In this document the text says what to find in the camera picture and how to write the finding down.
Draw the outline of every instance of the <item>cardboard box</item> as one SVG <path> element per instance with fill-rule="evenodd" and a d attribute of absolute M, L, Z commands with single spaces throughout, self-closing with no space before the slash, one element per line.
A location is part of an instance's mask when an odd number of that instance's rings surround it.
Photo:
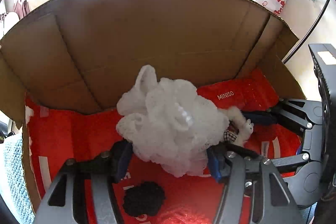
<path fill-rule="evenodd" d="M 283 98 L 304 99 L 281 60 L 298 38 L 251 0 L 51 0 L 1 40 L 0 109 L 25 124 L 25 93 L 43 106 L 92 114 L 114 108 L 145 64 L 206 85 L 259 67 Z M 23 127 L 26 185 L 40 202 Z"/>

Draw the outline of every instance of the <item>blue knitted blanket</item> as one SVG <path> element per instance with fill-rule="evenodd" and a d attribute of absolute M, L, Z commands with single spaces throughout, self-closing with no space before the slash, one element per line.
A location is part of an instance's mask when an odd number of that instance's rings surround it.
<path fill-rule="evenodd" d="M 34 213 L 28 197 L 22 167 L 22 134 L 8 137 L 4 142 L 4 166 L 14 207 L 21 218 L 20 224 L 32 224 Z"/>

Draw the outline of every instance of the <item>white lace cloth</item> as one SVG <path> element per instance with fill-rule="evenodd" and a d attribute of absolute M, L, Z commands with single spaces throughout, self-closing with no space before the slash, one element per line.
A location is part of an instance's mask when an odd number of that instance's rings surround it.
<path fill-rule="evenodd" d="M 150 65 L 141 68 L 117 110 L 124 117 L 116 129 L 133 143 L 134 153 L 176 177 L 202 175 L 208 162 L 206 149 L 223 141 L 229 126 L 225 111 L 197 95 L 192 83 L 167 78 L 158 83 Z"/>

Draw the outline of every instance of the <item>wall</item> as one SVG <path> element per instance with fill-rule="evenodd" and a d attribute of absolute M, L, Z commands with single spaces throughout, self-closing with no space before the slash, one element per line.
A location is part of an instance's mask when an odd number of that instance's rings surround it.
<path fill-rule="evenodd" d="M 4 0 L 5 1 L 5 6 L 6 6 L 6 11 L 9 12 L 13 12 L 14 9 L 14 0 Z"/>
<path fill-rule="evenodd" d="M 287 0 L 281 17 L 301 39 L 320 14 L 326 0 Z M 336 47 L 336 1 L 331 0 L 321 21 L 304 45 L 287 62 L 286 66 L 299 82 L 309 100 L 320 101 L 317 78 L 309 52 L 310 43 L 331 43 Z"/>
<path fill-rule="evenodd" d="M 0 14 L 4 14 L 5 12 L 6 12 L 5 0 L 1 0 L 1 2 L 0 2 Z"/>

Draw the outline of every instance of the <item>miniso logo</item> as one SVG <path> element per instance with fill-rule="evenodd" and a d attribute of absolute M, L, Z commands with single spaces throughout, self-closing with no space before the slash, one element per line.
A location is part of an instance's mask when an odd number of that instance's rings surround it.
<path fill-rule="evenodd" d="M 229 91 L 229 92 L 225 92 L 225 93 L 222 93 L 222 94 L 220 94 L 220 95 L 217 95 L 217 98 L 218 98 L 219 100 L 221 100 L 221 99 L 225 99 L 225 98 L 228 98 L 228 97 L 230 97 L 230 96 L 233 96 L 233 95 L 235 95 L 235 94 L 233 93 L 233 91 Z"/>

